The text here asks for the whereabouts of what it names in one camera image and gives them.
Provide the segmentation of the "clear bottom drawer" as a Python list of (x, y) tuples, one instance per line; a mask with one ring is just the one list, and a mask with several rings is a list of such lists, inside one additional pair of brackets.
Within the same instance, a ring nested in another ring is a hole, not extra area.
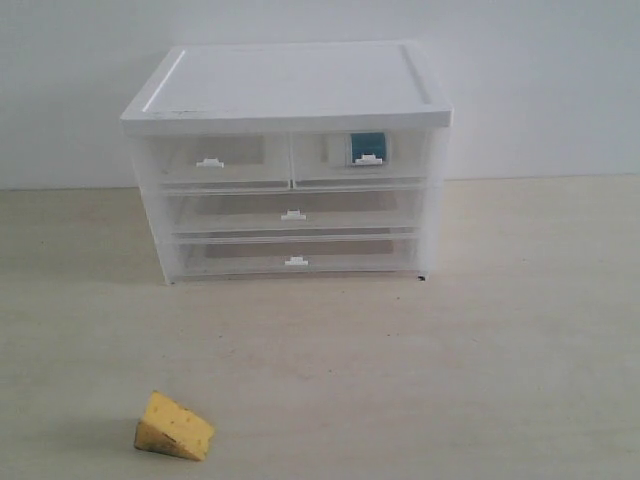
[(179, 258), (181, 273), (193, 277), (429, 270), (420, 241), (411, 236), (191, 243), (179, 246)]

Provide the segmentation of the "white pill bottle teal label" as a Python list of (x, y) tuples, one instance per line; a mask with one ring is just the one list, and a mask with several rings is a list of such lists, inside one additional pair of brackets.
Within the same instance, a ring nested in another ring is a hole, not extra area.
[(348, 167), (382, 166), (388, 163), (389, 146), (384, 132), (350, 133), (346, 140)]

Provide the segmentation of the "clear drawer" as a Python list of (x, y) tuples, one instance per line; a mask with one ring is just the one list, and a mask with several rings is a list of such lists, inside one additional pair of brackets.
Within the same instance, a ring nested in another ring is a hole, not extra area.
[(179, 246), (179, 258), (181, 273), (193, 277), (429, 270), (420, 241), (411, 236), (191, 243)]
[(291, 137), (291, 167), (299, 189), (373, 189), (414, 187), (427, 178), (430, 134), (420, 130), (382, 131), (388, 163), (348, 167), (346, 137), (358, 132), (301, 133)]
[(151, 147), (152, 176), (169, 189), (286, 189), (291, 179), (284, 135), (155, 137)]
[(176, 235), (287, 229), (415, 227), (420, 189), (171, 196)]

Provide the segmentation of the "yellow cheese wedge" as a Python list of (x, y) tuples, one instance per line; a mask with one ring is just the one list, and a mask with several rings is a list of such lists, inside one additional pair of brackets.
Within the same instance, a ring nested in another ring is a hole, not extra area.
[(154, 390), (135, 429), (136, 450), (204, 461), (215, 428), (191, 409)]

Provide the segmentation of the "white plastic drawer cabinet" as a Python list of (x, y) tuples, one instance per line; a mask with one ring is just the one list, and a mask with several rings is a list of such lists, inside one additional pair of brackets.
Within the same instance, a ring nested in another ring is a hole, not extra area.
[[(348, 236), (402, 236), (420, 241), (429, 270), (396, 271), (426, 279), (433, 271), (453, 108), (424, 51), (404, 40), (264, 45), (190, 45), (170, 50), (121, 116), (164, 279), (169, 284), (214, 277), (394, 272), (299, 272), (213, 275), (181, 273), (181, 244), (304, 241)], [(301, 133), (420, 130), (430, 134), (426, 180), (414, 187), (299, 189), (291, 137)], [(152, 176), (155, 137), (284, 135), (291, 179), (286, 189), (167, 188)], [(288, 191), (420, 189), (415, 227), (287, 229), (176, 235), (169, 231), (171, 196)]]

